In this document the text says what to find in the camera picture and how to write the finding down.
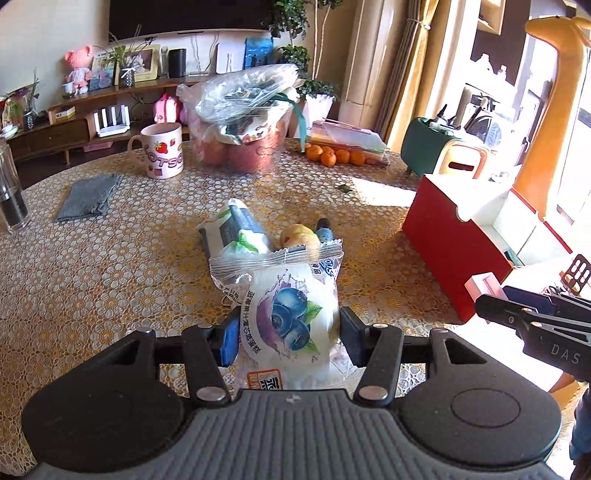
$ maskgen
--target plastic bottle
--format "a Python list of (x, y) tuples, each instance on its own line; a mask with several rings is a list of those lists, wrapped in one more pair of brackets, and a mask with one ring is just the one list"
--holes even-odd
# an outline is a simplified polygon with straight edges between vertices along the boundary
[(505, 65), (501, 65), (501, 68), (496, 73), (496, 76), (498, 76), (501, 80), (503, 80), (503, 82), (506, 81), (506, 79), (507, 79), (507, 67)]
[(316, 236), (321, 244), (324, 242), (330, 242), (334, 239), (328, 218), (321, 218), (318, 220), (318, 223), (316, 224)]
[(494, 72), (491, 61), (489, 60), (488, 53), (483, 53), (482, 57), (475, 61), (475, 64), (478, 65), (479, 68), (488, 70), (489, 72)]

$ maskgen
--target small speaker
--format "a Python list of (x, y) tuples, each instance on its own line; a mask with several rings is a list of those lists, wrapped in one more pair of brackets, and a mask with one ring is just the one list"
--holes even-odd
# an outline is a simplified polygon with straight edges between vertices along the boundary
[(176, 48), (168, 51), (168, 77), (184, 77), (187, 73), (187, 49)]

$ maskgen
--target round table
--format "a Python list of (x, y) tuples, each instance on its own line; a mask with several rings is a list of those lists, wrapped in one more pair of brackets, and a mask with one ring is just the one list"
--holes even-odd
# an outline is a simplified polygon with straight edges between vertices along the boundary
[[(26, 191), (31, 225), (0, 231), (0, 471), (35, 464), (20, 414), (41, 387), (138, 327), (179, 335), (223, 319), (197, 225), (228, 198), (242, 199), (276, 245), (287, 225), (329, 218), (345, 250), (339, 301), (366, 323), (426, 335), (456, 318), (400, 231), (418, 179), (398, 157), (388, 170), (327, 168), (286, 152), (274, 173), (252, 179), (209, 176), (188, 145), (184, 153), (184, 171), (168, 180), (149, 179), (127, 153), (56, 174)], [(72, 183), (103, 173), (124, 176), (108, 214), (54, 223)], [(401, 373), (403, 389), (417, 373)], [(165, 366), (161, 379), (186, 394), (181, 366)]]

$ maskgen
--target black handle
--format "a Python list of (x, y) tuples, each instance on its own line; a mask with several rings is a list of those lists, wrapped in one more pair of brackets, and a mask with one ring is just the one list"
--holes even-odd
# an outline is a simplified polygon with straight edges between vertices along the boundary
[[(208, 330), (198, 326), (183, 330), (181, 341), (183, 343), (185, 373), (187, 374), (189, 397), (195, 405), (220, 407), (228, 403), (231, 397), (209, 347)], [(204, 396), (200, 395), (199, 391), (207, 387), (220, 388), (224, 392), (223, 397), (217, 400), (204, 400)]]

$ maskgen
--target white mug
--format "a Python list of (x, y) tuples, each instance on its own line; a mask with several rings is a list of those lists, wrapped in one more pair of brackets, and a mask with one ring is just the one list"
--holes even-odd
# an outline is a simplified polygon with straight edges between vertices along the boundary
[(142, 142), (144, 167), (148, 177), (161, 180), (169, 179), (183, 171), (183, 127), (181, 124), (154, 124), (142, 129), (127, 144), (127, 151), (132, 150), (135, 140)]

